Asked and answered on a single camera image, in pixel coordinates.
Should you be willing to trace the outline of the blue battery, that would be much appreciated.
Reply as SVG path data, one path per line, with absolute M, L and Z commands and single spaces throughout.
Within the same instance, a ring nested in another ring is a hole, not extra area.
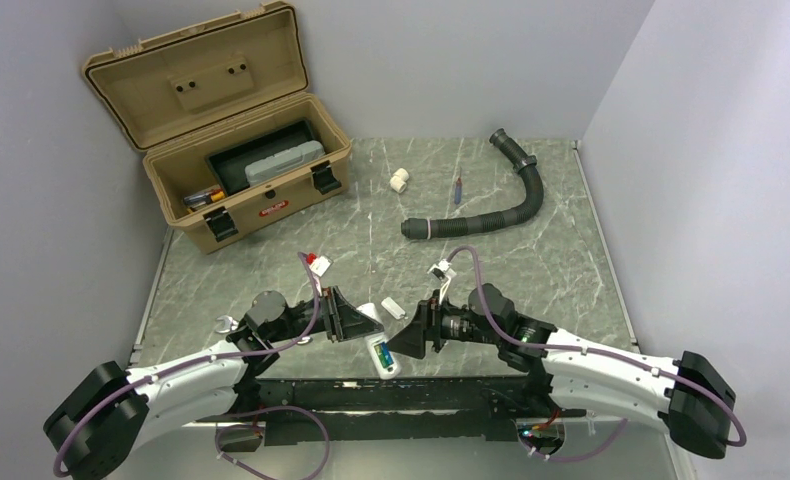
M 381 363 L 383 364 L 384 368 L 388 371 L 392 371 L 394 369 L 395 361 L 388 349 L 387 343 L 382 342 L 378 345 L 380 350 L 380 357 Z

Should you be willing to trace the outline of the white remote control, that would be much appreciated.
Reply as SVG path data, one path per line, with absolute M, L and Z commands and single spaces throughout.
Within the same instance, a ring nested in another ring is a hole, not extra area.
M 401 365 L 389 349 L 388 337 L 384 331 L 376 305 L 371 302 L 365 303 L 360 305 L 358 310 L 378 323 L 375 331 L 366 335 L 364 341 L 379 378 L 381 380 L 394 379 L 401 372 Z

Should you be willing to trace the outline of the green battery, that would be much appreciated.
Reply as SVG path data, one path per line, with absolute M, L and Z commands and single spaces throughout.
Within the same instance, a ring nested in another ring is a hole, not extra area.
M 385 343 L 381 342 L 374 345 L 375 353 L 378 357 L 378 360 L 381 364 L 381 368 L 387 370 L 390 367 L 390 359 L 389 354 L 387 353 Z

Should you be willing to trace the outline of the white battery cover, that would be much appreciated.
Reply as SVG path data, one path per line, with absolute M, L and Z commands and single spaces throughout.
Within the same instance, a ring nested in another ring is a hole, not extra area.
M 381 301 L 383 309 L 394 319 L 404 319 L 406 311 L 391 297 L 385 297 Z

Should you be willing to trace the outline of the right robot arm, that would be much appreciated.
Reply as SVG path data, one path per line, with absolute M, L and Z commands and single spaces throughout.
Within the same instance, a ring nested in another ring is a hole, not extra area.
M 395 353 L 422 359 L 449 341 L 492 344 L 499 359 L 525 376 L 528 411 L 587 410 L 647 425 L 679 447 L 722 459 L 736 394 L 710 361 L 686 351 L 652 357 L 585 340 L 516 310 L 494 285 L 474 289 L 466 305 L 440 291 L 418 303 L 411 321 L 389 343 Z

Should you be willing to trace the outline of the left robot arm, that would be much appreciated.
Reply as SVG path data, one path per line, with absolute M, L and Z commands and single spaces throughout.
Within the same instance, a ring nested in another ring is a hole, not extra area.
M 185 424 L 250 417 L 267 399 L 258 376 L 280 352 L 325 333 L 334 343 L 383 332 L 370 305 L 352 306 L 337 287 L 295 306 L 276 291 L 258 294 L 236 329 L 214 345 L 163 364 L 94 368 L 44 422 L 57 450 L 54 473 L 103 479 L 135 449 Z

